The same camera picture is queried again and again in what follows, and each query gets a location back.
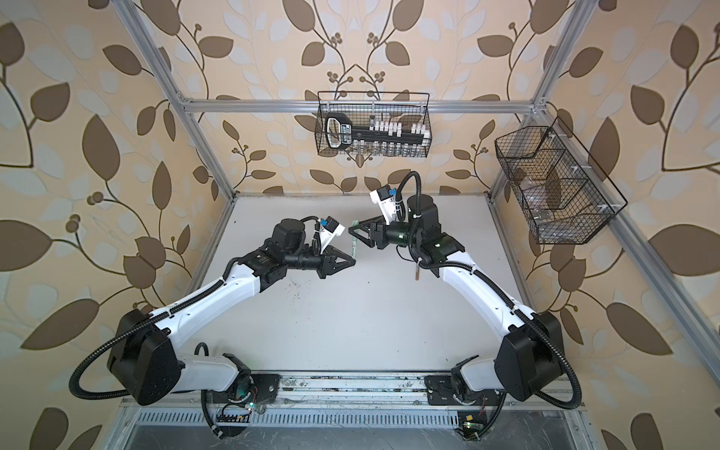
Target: metal grate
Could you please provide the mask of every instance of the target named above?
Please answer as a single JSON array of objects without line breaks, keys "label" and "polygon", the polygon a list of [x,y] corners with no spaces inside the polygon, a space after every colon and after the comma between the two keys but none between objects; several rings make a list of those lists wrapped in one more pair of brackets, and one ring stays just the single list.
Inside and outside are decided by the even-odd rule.
[{"label": "metal grate", "polygon": [[432,142],[429,100],[419,92],[320,91],[318,154],[425,158]]},{"label": "metal grate", "polygon": [[592,156],[578,163],[560,136],[552,126],[524,127],[496,139],[495,149],[537,243],[580,245],[627,201],[617,188],[624,203],[606,199],[585,170],[612,183],[607,174]]},{"label": "metal grate", "polygon": [[[199,408],[143,408],[138,425],[205,426]],[[226,410],[227,416],[235,413]],[[448,410],[283,410],[268,408],[264,414],[253,413],[249,426],[275,428],[457,428],[457,413]]]}]

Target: brown leaf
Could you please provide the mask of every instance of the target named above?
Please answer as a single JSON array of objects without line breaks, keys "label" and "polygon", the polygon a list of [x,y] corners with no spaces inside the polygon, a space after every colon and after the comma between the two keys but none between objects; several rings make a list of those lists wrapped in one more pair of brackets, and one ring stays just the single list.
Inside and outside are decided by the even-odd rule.
[{"label": "brown leaf", "polygon": [[20,346],[27,350],[47,350],[72,341],[95,320],[100,305],[95,300],[70,302],[45,319]]},{"label": "brown leaf", "polygon": [[575,257],[574,244],[557,244],[550,250],[550,267],[556,272],[562,270]]},{"label": "brown leaf", "polygon": [[547,176],[547,180],[545,180],[545,198],[547,203],[547,209],[548,210],[558,210],[560,208],[560,203],[562,202],[562,183],[560,182],[560,177],[557,175],[557,170],[555,170],[555,167],[550,170],[550,173]]},{"label": "brown leaf", "polygon": [[267,152],[265,150],[255,150],[254,152],[250,153],[250,161],[260,161],[261,159],[265,158],[265,155]]},{"label": "brown leaf", "polygon": [[566,109],[558,109],[557,110],[557,123],[560,125],[560,130],[562,130],[567,137],[572,137],[573,132],[573,123],[572,123],[572,115],[569,111]]},{"label": "brown leaf", "polygon": [[450,186],[440,186],[438,192],[440,193],[440,195],[457,195],[460,193],[458,189]]},{"label": "brown leaf", "polygon": [[322,42],[311,42],[302,51],[300,63],[304,66],[317,66],[325,59],[325,45]]},{"label": "brown leaf", "polygon": [[68,416],[59,408],[45,408],[30,436],[30,450],[55,450],[68,434]]},{"label": "brown leaf", "polygon": [[588,265],[584,259],[573,259],[558,273],[557,282],[565,291],[577,291],[585,280],[587,269]]},{"label": "brown leaf", "polygon": [[342,192],[351,192],[353,189],[355,189],[355,186],[358,185],[358,177],[352,176],[350,178],[344,179],[340,183],[340,190]]},{"label": "brown leaf", "polygon": [[152,267],[159,269],[165,265],[167,253],[165,252],[165,246],[162,242],[155,238],[143,236],[142,238],[135,239],[135,245],[138,246],[140,256]]},{"label": "brown leaf", "polygon": [[240,133],[227,120],[222,121],[222,129],[225,130],[225,134],[232,139],[240,140]]},{"label": "brown leaf", "polygon": [[170,196],[173,193],[173,184],[170,180],[170,172],[164,162],[160,162],[155,176],[153,177],[153,201],[159,210],[164,210],[170,203]]},{"label": "brown leaf", "polygon": [[140,0],[145,14],[157,28],[170,36],[180,32],[180,14],[172,0]]},{"label": "brown leaf", "polygon": [[319,171],[316,169],[310,169],[310,176],[312,179],[322,184],[335,184],[335,179],[332,175],[325,171]]},{"label": "brown leaf", "polygon": [[698,57],[699,50],[700,42],[693,29],[687,25],[680,25],[670,44],[670,57],[675,64],[686,70],[689,69]]},{"label": "brown leaf", "polygon": [[285,191],[282,189],[282,186],[272,186],[272,187],[269,187],[268,189],[265,189],[265,190],[263,191],[263,194],[268,194],[268,195],[284,195],[284,194],[285,194]]},{"label": "brown leaf", "polygon": [[388,42],[385,45],[385,56],[387,60],[396,66],[409,66],[410,55],[405,46],[398,41]]},{"label": "brown leaf", "polygon": [[100,428],[102,428],[102,425],[95,425],[93,428],[76,437],[68,447],[68,450],[90,450],[93,444],[95,444],[97,435],[100,434]]},{"label": "brown leaf", "polygon": [[110,61],[110,64],[127,75],[138,75],[143,69],[138,57],[124,45],[108,45],[102,49],[102,52],[105,54],[105,58]]},{"label": "brown leaf", "polygon": [[175,251],[178,252],[179,255],[185,253],[185,250],[187,250],[187,245],[189,243],[190,243],[190,225],[185,225],[185,228],[182,229],[182,233],[180,233],[180,236],[178,237],[178,240],[175,243]]},{"label": "brown leaf", "polygon": [[413,123],[418,123],[423,121],[423,116],[419,114],[404,114],[402,117],[398,119],[398,122],[400,122],[400,125],[402,125],[403,132],[405,130],[410,130],[413,128]]},{"label": "brown leaf", "polygon": [[147,289],[155,282],[155,269],[139,256],[124,256],[122,268],[131,285]]},{"label": "brown leaf", "polygon": [[618,0],[600,0],[598,6],[605,12],[613,11],[615,8],[618,7]]},{"label": "brown leaf", "polygon": [[173,116],[173,112],[170,109],[163,111],[163,122],[165,122],[165,131],[168,132],[168,137],[170,137],[171,141],[175,142],[175,116]]},{"label": "brown leaf", "polygon": [[598,134],[595,135],[590,145],[590,156],[588,163],[598,175],[604,180],[610,175],[620,158],[620,136],[610,117],[600,126]]},{"label": "brown leaf", "polygon": [[530,28],[541,35],[550,30],[565,13],[569,0],[536,0],[530,13]]},{"label": "brown leaf", "polygon": [[28,267],[42,258],[53,240],[29,223],[0,220],[0,272]]},{"label": "brown leaf", "polygon": [[479,37],[477,46],[485,56],[499,58],[506,56],[513,49],[513,40],[505,35],[490,35]]},{"label": "brown leaf", "polygon": [[580,328],[577,326],[577,322],[572,316],[572,313],[566,307],[560,310],[560,320],[562,320],[562,326],[565,327],[567,335],[578,344],[584,345],[582,342],[582,335],[580,334]]},{"label": "brown leaf", "polygon": [[464,180],[464,179],[470,177],[470,171],[466,170],[464,168],[458,169],[456,171],[445,172],[445,173],[450,178],[455,178],[456,180]]},{"label": "brown leaf", "polygon": [[0,27],[0,42],[0,63],[3,66],[15,64],[25,54],[25,41],[12,22]]},{"label": "brown leaf", "polygon": [[56,84],[38,89],[30,97],[30,109],[35,116],[45,122],[58,119],[70,103],[70,85]]},{"label": "brown leaf", "polygon": [[194,176],[195,179],[202,184],[207,183],[207,180],[210,179],[210,174],[207,173],[207,168],[205,166],[196,167],[195,170],[192,171],[192,176]]},{"label": "brown leaf", "polygon": [[672,349],[660,333],[633,308],[624,303],[611,303],[605,312],[610,325],[631,346],[651,355],[672,353]]},{"label": "brown leaf", "polygon": [[365,187],[369,191],[374,191],[376,189],[380,189],[382,187],[382,184],[380,184],[380,180],[377,178],[371,178],[369,176],[365,177]]},{"label": "brown leaf", "polygon": [[206,36],[197,43],[197,47],[208,58],[224,58],[233,51],[233,40],[223,36]]},{"label": "brown leaf", "polygon": [[395,100],[396,102],[408,102],[408,101],[410,101],[410,91],[408,91],[408,90],[406,89],[406,90],[400,92],[398,95],[396,95],[395,97],[393,97],[393,100]]},{"label": "brown leaf", "polygon": [[630,88],[630,104],[635,116],[646,125],[658,123],[665,112],[665,99],[656,91],[640,86]]},{"label": "brown leaf", "polygon": [[650,238],[670,271],[700,276],[720,271],[720,235],[697,225],[671,225]]},{"label": "brown leaf", "polygon": [[630,436],[637,450],[662,450],[662,438],[650,413],[640,413],[633,418]]},{"label": "brown leaf", "polygon": [[88,6],[92,9],[103,9],[107,8],[110,4],[110,0],[88,0]]},{"label": "brown leaf", "polygon": [[540,244],[537,243],[535,236],[533,236],[533,232],[530,230],[528,230],[528,243],[530,244],[530,250],[533,252],[533,255],[540,256],[540,253],[542,253]]},{"label": "brown leaf", "polygon": [[407,174],[410,173],[410,169],[408,168],[402,168],[399,171],[392,172],[387,177],[387,183],[388,184],[400,184],[402,180],[407,176]]},{"label": "brown leaf", "polygon": [[455,158],[458,158],[463,161],[467,161],[470,159],[470,153],[466,152],[465,150],[459,150],[458,148],[453,150],[452,154],[453,154],[453,156],[455,156]]},{"label": "brown leaf", "polygon": [[313,116],[295,116],[295,120],[297,121],[297,123],[300,124],[301,127],[305,128],[307,131],[315,132],[315,125],[317,123],[317,119],[315,117],[313,117]]},{"label": "brown leaf", "polygon": [[155,107],[145,107],[138,114],[138,136],[144,136],[153,129],[155,124]]},{"label": "brown leaf", "polygon": [[545,70],[545,68],[547,67],[548,63],[550,63],[550,58],[552,58],[552,54],[554,53],[554,51],[555,51],[555,46],[554,46],[554,45],[550,45],[550,46],[547,48],[547,50],[545,50],[545,56],[544,56],[544,58],[543,58],[543,60],[542,60],[542,70]]},{"label": "brown leaf", "polygon": [[603,434],[603,439],[605,439],[605,445],[608,447],[608,450],[628,450],[628,448],[625,447],[625,444],[623,444],[623,441],[618,439],[610,431],[600,430],[600,432]]},{"label": "brown leaf", "polygon": [[500,96],[497,94],[485,94],[475,97],[473,100],[477,102],[498,102],[500,101]]},{"label": "brown leaf", "polygon": [[603,51],[597,47],[583,48],[570,64],[570,76],[579,78],[588,75],[600,62]]},{"label": "brown leaf", "polygon": [[392,25],[397,31],[408,31],[423,13],[423,0],[401,0],[392,11]]},{"label": "brown leaf", "polygon": [[282,0],[285,15],[300,31],[312,31],[315,28],[315,13],[305,0]]},{"label": "brown leaf", "polygon": [[160,52],[160,56],[163,57],[163,61],[165,61],[165,65],[168,67],[168,70],[172,71],[173,63],[170,62],[170,55],[168,55],[168,51],[165,50],[165,47],[158,47],[158,51]]},{"label": "brown leaf", "polygon": [[493,131],[495,131],[495,119],[490,120],[482,127],[480,130],[480,139],[485,139],[487,136],[490,136]]},{"label": "brown leaf", "polygon": [[256,180],[267,180],[268,178],[272,178],[275,175],[275,172],[270,171],[263,171],[263,170],[255,170],[250,172],[250,176],[252,176]]},{"label": "brown leaf", "polygon": [[97,114],[85,126],[83,133],[83,155],[100,178],[109,181],[120,168],[120,151],[115,138]]}]

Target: leaf pattern wallpaper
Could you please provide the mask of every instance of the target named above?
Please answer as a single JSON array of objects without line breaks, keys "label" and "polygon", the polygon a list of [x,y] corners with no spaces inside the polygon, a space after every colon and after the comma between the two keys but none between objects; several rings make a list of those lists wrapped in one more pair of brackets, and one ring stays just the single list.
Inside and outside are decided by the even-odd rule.
[{"label": "leaf pattern wallpaper", "polygon": [[[183,295],[225,200],[107,1],[1,2],[0,65],[2,435],[90,449],[117,401],[72,397],[71,372]],[[102,364],[84,383],[118,385]]]},{"label": "leaf pattern wallpaper", "polygon": [[[549,102],[716,330],[719,14],[713,1],[600,1]],[[612,232],[538,246],[509,186],[498,204],[608,450],[714,448],[720,392]],[[666,397],[688,414],[669,418]]]}]

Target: aluminum frame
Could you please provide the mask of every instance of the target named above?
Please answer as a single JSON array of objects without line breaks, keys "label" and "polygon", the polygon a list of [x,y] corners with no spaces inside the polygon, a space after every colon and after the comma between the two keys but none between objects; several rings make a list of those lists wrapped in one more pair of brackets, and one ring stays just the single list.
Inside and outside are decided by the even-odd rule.
[{"label": "aluminum frame", "polygon": [[192,113],[185,110],[180,102],[179,89],[177,88],[171,72],[168,70],[160,51],[155,46],[153,38],[150,37],[143,21],[138,14],[135,4],[132,0],[112,0],[112,5],[115,7],[117,16],[120,21],[127,29],[128,34],[132,40],[138,46],[140,54],[145,59],[148,67],[153,72],[155,80],[158,82],[160,89],[168,99],[170,107],[173,109],[175,116],[180,121],[182,127],[187,131],[191,141],[195,145],[198,151],[198,155],[202,159],[203,163],[207,165],[212,176],[217,182],[220,192],[227,199],[232,199],[235,196],[235,190],[232,188],[232,184],[228,181],[225,171],[223,171],[220,162],[215,157],[215,153],[212,151],[210,144],[205,139],[205,135],[200,129],[199,123],[192,117]]},{"label": "aluminum frame", "polygon": [[[196,100],[184,99],[181,102],[187,112],[317,112],[317,100]],[[474,100],[458,100],[456,102],[431,100],[428,111],[431,114],[528,114],[533,110],[530,101],[476,102]]]}]

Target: beige wall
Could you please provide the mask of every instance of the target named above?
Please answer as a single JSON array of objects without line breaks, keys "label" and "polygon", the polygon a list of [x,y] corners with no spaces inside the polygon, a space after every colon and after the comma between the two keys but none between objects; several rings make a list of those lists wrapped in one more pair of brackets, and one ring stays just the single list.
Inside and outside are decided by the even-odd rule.
[{"label": "beige wall", "polygon": [[[195,149],[164,112],[167,103],[139,69],[139,52],[112,7],[89,3],[0,3],[2,81],[12,93],[0,89],[0,385],[7,406],[0,434],[7,449],[73,442],[88,449],[98,432],[102,439],[117,401],[72,397],[70,373],[114,335],[121,315],[147,306],[143,294],[161,304],[153,289],[137,287],[152,285],[165,302],[180,297],[225,205],[193,178]],[[116,68],[107,55],[117,62],[119,52]],[[158,103],[154,126],[139,135],[138,115]],[[110,191],[127,206],[110,202]],[[102,201],[90,205],[95,192]],[[150,248],[141,254],[157,270],[135,257],[142,237],[139,244]],[[154,248],[160,238],[177,251]],[[102,359],[83,386],[119,385]]]},{"label": "beige wall", "polygon": [[136,1],[187,97],[302,99],[340,85],[448,100],[531,98],[571,4],[542,1],[531,15],[526,0],[176,3]]},{"label": "beige wall", "polygon": [[[423,191],[428,193],[483,192],[492,186],[500,169],[494,153],[483,148],[492,149],[495,138],[517,128],[511,114],[438,114],[431,116],[433,144],[427,158],[365,158],[345,153],[328,158],[318,155],[314,134],[301,126],[309,120],[314,129],[315,116],[261,117],[266,121],[253,114],[209,113],[201,121],[225,173],[239,192],[270,189],[269,193],[277,194],[280,188],[284,193],[369,192],[369,186],[377,189],[377,183],[387,183],[393,173],[390,181],[399,183],[403,175],[398,176],[397,171],[409,169],[423,177]],[[238,141],[233,130],[240,136]],[[244,156],[233,153],[234,148],[240,150],[244,145],[248,146]],[[323,173],[330,174],[332,180]],[[323,183],[327,181],[334,181],[334,185]]]},{"label": "beige wall", "polygon": [[[601,1],[550,106],[611,172],[630,215],[715,328],[720,184],[714,166],[693,167],[719,156],[719,12],[715,1]],[[673,45],[681,24],[693,32],[682,28]],[[658,119],[662,126],[645,124]],[[537,246],[515,197],[506,198],[498,204],[516,257],[537,308],[562,321],[607,448],[716,448],[720,391],[611,231],[584,246]]]},{"label": "beige wall", "polygon": [[[177,10],[169,1],[136,4],[166,52],[176,83],[185,96],[196,99],[316,99],[315,92],[322,90],[368,89],[407,89],[446,100],[487,95],[530,99],[548,49],[557,43],[572,8],[567,0],[541,2],[532,14],[525,0],[214,0],[184,2]],[[336,32],[341,42],[334,38]],[[368,43],[371,32],[382,37]],[[337,75],[334,81],[328,72]],[[307,131],[314,129],[314,117],[303,116],[198,118],[239,192],[269,189],[275,194],[281,188],[284,193],[338,193],[343,186],[345,192],[367,192],[365,178],[384,184],[391,173],[408,168],[423,175],[427,192],[482,192],[494,181],[498,165],[492,152],[479,151],[476,159],[471,146],[479,143],[479,131],[495,121],[478,148],[492,149],[496,137],[519,123],[511,114],[440,114],[432,117],[428,158],[349,161],[347,155],[317,156],[315,139]],[[224,121],[248,146],[246,155],[232,153],[238,143],[228,137]],[[454,154],[456,149],[469,152],[471,159],[456,158],[467,157],[462,151]],[[266,157],[252,160],[251,176],[243,180],[245,160],[257,151],[265,151]],[[319,174],[330,181],[320,172],[330,174],[337,186],[312,177]]]}]

